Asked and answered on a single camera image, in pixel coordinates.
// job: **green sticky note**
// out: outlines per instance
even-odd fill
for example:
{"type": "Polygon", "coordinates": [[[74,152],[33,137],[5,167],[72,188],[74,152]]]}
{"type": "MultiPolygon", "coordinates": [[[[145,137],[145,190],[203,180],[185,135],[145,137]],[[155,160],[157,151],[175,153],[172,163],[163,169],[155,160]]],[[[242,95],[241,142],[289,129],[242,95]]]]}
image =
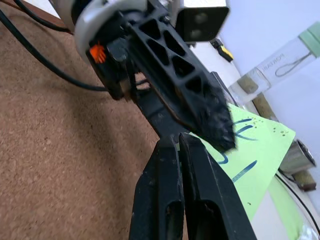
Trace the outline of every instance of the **green sticky note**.
{"type": "Polygon", "coordinates": [[[297,240],[304,225],[303,219],[297,209],[297,204],[289,195],[283,183],[276,177],[272,179],[268,191],[289,239],[297,240]]]}
{"type": "Polygon", "coordinates": [[[253,113],[229,105],[236,133],[236,149],[221,154],[202,140],[208,152],[233,180],[252,220],[286,155],[295,132],[253,113]]]}

